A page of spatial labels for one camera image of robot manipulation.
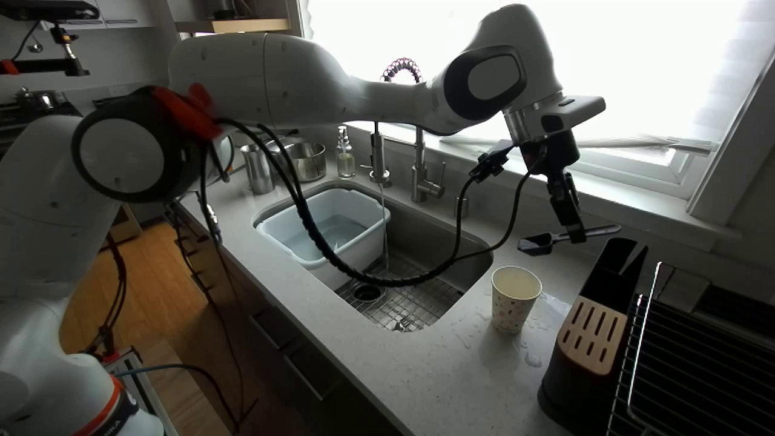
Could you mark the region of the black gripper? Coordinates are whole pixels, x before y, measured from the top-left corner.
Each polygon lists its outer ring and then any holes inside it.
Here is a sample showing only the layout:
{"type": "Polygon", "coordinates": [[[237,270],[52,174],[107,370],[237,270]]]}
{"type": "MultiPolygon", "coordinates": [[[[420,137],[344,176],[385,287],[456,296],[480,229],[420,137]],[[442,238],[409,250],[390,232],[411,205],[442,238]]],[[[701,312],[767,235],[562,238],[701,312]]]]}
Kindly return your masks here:
{"type": "Polygon", "coordinates": [[[571,174],[565,171],[579,160],[579,148],[571,131],[525,143],[520,148],[523,163],[531,174],[545,174],[549,203],[558,221],[568,227],[569,241],[587,241],[587,227],[579,218],[579,201],[571,174]]]}

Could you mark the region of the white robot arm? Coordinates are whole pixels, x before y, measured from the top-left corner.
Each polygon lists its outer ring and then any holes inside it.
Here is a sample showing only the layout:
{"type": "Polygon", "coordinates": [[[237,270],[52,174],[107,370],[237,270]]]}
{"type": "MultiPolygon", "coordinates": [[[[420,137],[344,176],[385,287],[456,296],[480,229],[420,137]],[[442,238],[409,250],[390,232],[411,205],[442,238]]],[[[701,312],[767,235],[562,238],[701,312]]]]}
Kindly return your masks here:
{"type": "Polygon", "coordinates": [[[163,86],[26,123],[0,171],[0,434],[164,432],[94,356],[67,353],[58,329],[117,211],[184,194],[227,123],[388,120],[451,135],[501,114],[525,164],[549,180],[560,223],[581,239],[571,129],[604,109],[602,97],[562,89],[536,14],[507,5],[420,85],[358,80],[304,35],[221,33],[174,45],[163,86]]]}

